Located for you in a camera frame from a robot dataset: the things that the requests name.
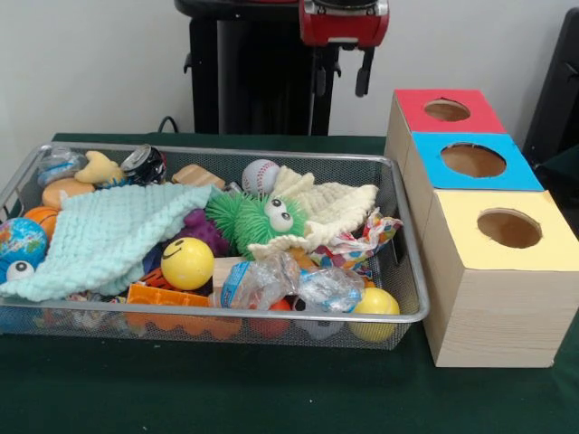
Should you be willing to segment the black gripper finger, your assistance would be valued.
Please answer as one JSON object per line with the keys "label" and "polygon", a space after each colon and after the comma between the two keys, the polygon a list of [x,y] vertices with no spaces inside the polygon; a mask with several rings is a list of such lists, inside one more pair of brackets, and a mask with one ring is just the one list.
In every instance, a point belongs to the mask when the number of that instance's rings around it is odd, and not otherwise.
{"label": "black gripper finger", "polygon": [[369,91],[371,69],[375,56],[375,47],[358,46],[357,49],[363,53],[363,60],[361,67],[359,68],[356,75],[355,94],[357,97],[363,98]]}
{"label": "black gripper finger", "polygon": [[326,94],[328,82],[334,76],[334,51],[331,46],[315,49],[315,93],[317,97]]}

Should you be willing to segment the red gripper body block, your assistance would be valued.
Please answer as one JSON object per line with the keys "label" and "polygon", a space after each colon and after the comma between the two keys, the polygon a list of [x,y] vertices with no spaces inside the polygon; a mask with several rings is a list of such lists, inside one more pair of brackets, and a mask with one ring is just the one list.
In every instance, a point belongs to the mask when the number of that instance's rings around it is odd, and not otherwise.
{"label": "red gripper body block", "polygon": [[309,46],[331,42],[357,42],[360,47],[378,46],[386,34],[388,15],[332,15],[299,12],[302,41]]}

